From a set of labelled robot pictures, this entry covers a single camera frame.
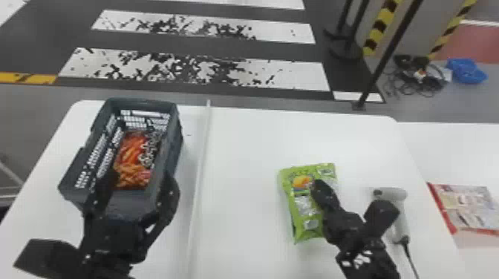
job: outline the yellow black hazard stripe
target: yellow black hazard stripe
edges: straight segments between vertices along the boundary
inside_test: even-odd
[[[43,75],[33,73],[0,72],[0,83],[18,83],[24,85],[51,85],[57,75]]]
[[[428,55],[429,59],[434,59],[435,56],[437,56],[437,54],[439,53],[439,51],[442,50],[442,47],[447,44],[447,42],[451,39],[452,34],[454,33],[454,31],[456,31],[457,27],[459,26],[459,23],[461,23],[461,21],[465,18],[466,14],[468,14],[468,12],[471,10],[471,8],[475,3],[477,3],[477,0],[464,1],[463,6],[461,7],[459,13],[451,20],[451,22],[446,28],[446,31],[435,43],[435,46]]]
[[[364,55],[372,56],[378,47],[379,42],[383,39],[385,31],[394,20],[395,11],[403,0],[386,0],[379,12],[379,15],[374,22],[373,29],[369,33],[369,37],[364,44]]]

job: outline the chip bag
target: chip bag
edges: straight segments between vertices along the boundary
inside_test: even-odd
[[[323,180],[337,191],[336,169],[333,163],[286,168],[279,180],[287,196],[295,244],[322,234],[322,210],[310,195],[315,180]]]

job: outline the white floor stripe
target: white floor stripe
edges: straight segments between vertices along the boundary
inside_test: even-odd
[[[499,27],[499,22],[485,22],[482,20],[470,20],[470,19],[463,19],[461,21],[461,24],[487,26],[487,27]]]
[[[327,91],[321,63],[78,47],[60,76]]]
[[[92,29],[315,44],[304,23],[104,10]]]
[[[227,4],[235,6],[274,7],[279,9],[304,10],[302,0],[155,0],[155,1],[178,1],[198,2],[207,4]]]
[[[1,0],[0,3],[0,26],[17,13],[30,0]]]
[[[362,93],[359,92],[343,92],[334,91],[334,99],[337,101],[356,101],[360,98]],[[383,102],[383,98],[379,93],[371,93],[367,99],[367,102]]]

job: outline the black pole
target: black pole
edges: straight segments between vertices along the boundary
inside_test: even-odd
[[[383,70],[385,69],[386,65],[388,64],[388,61],[390,61],[391,56],[394,54],[395,50],[397,49],[397,46],[399,45],[400,41],[402,40],[404,33],[406,32],[407,28],[409,27],[410,23],[412,22],[412,19],[414,18],[417,11],[419,10],[422,2],[423,2],[423,0],[413,0],[411,6],[409,7],[408,12],[405,14],[404,19],[400,23],[400,26],[397,29],[397,31],[394,35],[394,38],[391,40],[390,44],[388,45],[388,48],[385,51],[385,53],[383,54],[381,61],[379,61],[379,64],[376,67],[376,70],[374,71],[373,78],[369,82],[369,86],[362,93],[362,96],[360,96],[360,99],[356,102],[353,102],[352,108],[355,111],[363,111],[365,109],[365,101],[368,99],[369,93],[371,92],[371,90],[373,89],[373,86],[376,84],[379,77],[383,73]]]
[[[362,0],[362,3],[360,4],[359,11],[357,12],[357,15],[355,16],[355,21],[353,22],[352,25],[352,31],[350,33],[350,37],[347,40],[347,43],[345,44],[345,50],[348,50],[352,47],[353,42],[355,41],[355,35],[357,34],[357,31],[359,30],[360,23],[362,22],[362,19],[364,18],[365,11],[368,9],[369,5],[369,0]]]
[[[341,34],[343,31],[343,27],[345,27],[345,23],[347,22],[347,16],[350,12],[350,8],[352,7],[353,0],[347,0],[345,2],[345,6],[343,6],[342,15],[339,17],[338,26],[336,26],[336,31]]]

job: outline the barcode scanner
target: barcode scanner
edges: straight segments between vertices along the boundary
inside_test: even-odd
[[[407,191],[402,188],[395,187],[381,187],[376,188],[373,192],[374,198],[378,200],[387,200],[393,203],[400,211],[400,215],[395,220],[393,234],[393,242],[395,244],[402,244],[402,242],[409,242],[409,227],[404,212],[404,200],[407,198]]]

